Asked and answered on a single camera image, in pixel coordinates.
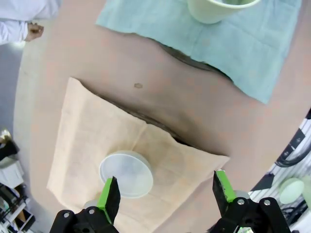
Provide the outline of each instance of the hand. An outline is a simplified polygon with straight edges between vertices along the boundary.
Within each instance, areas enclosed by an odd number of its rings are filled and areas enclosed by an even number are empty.
[[[44,31],[44,27],[37,25],[37,24],[32,24],[28,23],[28,34],[26,36],[25,41],[29,42],[34,39],[37,39],[42,36]]]

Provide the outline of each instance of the light blue towel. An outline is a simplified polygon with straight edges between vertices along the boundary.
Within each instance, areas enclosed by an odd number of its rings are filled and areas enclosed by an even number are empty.
[[[301,2],[261,0],[206,25],[192,18],[187,0],[107,0],[96,24],[152,38],[206,62],[244,93],[267,103],[288,54]]]

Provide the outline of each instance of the person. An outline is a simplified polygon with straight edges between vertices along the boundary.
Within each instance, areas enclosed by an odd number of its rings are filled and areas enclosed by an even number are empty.
[[[55,17],[61,1],[0,0],[0,45],[41,37],[44,27],[31,21]]]

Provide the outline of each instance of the beige cloth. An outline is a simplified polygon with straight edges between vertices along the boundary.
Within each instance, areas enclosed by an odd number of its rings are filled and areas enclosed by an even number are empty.
[[[151,164],[154,187],[140,199],[121,199],[115,226],[121,233],[148,233],[161,225],[228,157],[177,143],[69,79],[48,189],[79,212],[98,198],[99,164],[117,150],[134,150]]]

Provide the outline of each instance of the white sleeve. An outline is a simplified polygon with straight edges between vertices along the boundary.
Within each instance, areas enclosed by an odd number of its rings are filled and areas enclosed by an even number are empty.
[[[25,21],[0,21],[0,45],[25,40],[28,24]]]

